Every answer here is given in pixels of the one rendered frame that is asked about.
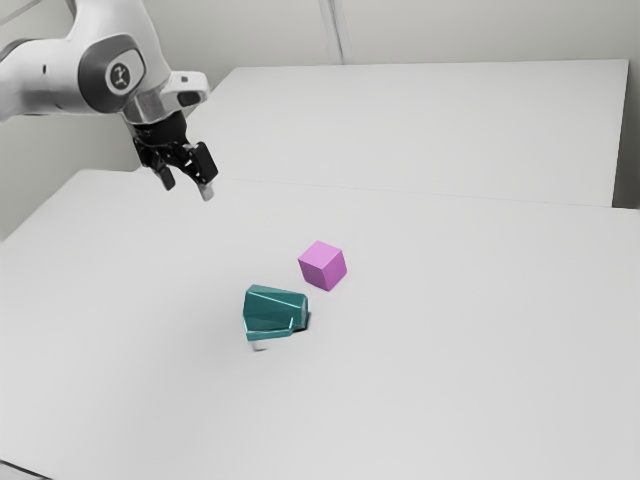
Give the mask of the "teal faceted mug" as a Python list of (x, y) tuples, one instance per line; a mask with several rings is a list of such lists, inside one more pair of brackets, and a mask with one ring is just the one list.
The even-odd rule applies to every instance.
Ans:
[(308, 317), (302, 293), (257, 284), (245, 293), (242, 318), (250, 342), (291, 336), (307, 327)]

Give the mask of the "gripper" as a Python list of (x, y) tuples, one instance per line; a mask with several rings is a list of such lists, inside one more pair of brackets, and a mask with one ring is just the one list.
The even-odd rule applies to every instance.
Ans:
[(141, 164), (158, 173), (166, 191), (176, 185), (168, 167), (171, 165), (186, 173), (205, 202), (213, 199), (213, 180), (219, 170), (204, 142), (189, 144), (186, 117), (182, 111), (153, 124), (133, 124), (132, 127), (132, 139)]

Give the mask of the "pink cube block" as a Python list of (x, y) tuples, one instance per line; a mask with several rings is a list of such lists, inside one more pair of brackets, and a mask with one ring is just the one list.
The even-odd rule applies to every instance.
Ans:
[(324, 291), (331, 291), (346, 275), (343, 250), (322, 241), (315, 241), (299, 257), (303, 278)]

